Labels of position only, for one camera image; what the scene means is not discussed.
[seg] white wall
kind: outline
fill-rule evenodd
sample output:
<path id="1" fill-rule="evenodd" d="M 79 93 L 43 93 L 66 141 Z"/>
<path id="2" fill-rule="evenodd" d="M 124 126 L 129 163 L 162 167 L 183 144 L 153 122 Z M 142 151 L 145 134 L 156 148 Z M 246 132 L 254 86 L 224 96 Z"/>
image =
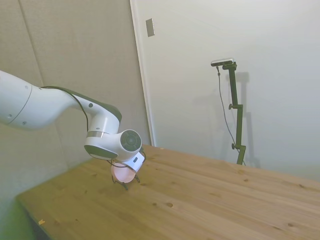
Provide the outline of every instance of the white wall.
<path id="1" fill-rule="evenodd" d="M 133 2 L 158 146 L 236 162 L 210 67 L 233 57 L 247 165 L 320 181 L 319 1 Z M 226 107 L 227 74 L 221 75 Z M 235 135 L 236 111 L 226 112 Z"/>

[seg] wood knot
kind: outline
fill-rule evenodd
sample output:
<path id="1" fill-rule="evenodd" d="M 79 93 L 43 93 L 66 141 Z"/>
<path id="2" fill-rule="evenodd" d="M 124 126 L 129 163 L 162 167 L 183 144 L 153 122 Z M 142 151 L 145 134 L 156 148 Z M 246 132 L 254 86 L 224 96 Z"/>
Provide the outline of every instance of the wood knot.
<path id="1" fill-rule="evenodd" d="M 174 206 L 171 202 L 167 202 L 165 205 L 167 205 L 170 208 L 172 208 Z"/>
<path id="2" fill-rule="evenodd" d="M 279 230 L 279 231 L 282 231 L 282 229 L 281 228 L 279 228 L 279 227 L 277 227 L 277 226 L 272 226 L 274 229 L 277 229 L 277 230 Z"/>

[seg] wooden table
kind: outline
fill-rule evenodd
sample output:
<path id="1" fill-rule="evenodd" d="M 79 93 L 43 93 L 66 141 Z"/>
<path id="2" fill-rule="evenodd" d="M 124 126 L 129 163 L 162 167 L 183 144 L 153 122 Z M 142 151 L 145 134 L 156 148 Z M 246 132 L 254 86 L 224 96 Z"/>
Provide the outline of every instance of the wooden table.
<path id="1" fill-rule="evenodd" d="M 92 159 L 18 199 L 57 240 L 320 240 L 320 183 L 144 146 L 126 191 Z"/>

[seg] pink object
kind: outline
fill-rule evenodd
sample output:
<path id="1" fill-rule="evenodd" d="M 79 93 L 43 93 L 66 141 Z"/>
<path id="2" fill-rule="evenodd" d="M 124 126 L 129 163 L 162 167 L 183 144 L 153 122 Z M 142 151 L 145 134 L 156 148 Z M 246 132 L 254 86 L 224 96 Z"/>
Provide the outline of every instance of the pink object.
<path id="1" fill-rule="evenodd" d="M 136 175 L 136 172 L 129 167 L 124 167 L 125 165 L 115 162 L 113 163 L 116 166 L 111 166 L 112 176 L 120 183 L 129 183 L 131 182 Z"/>

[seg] circular joint cap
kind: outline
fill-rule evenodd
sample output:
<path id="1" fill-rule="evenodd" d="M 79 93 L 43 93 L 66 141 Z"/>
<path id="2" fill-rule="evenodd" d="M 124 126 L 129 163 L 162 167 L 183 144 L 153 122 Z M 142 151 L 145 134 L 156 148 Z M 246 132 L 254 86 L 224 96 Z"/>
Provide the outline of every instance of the circular joint cap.
<path id="1" fill-rule="evenodd" d="M 120 141 L 122 147 L 129 152 L 134 152 L 141 147 L 141 138 L 139 134 L 133 130 L 124 131 Z"/>

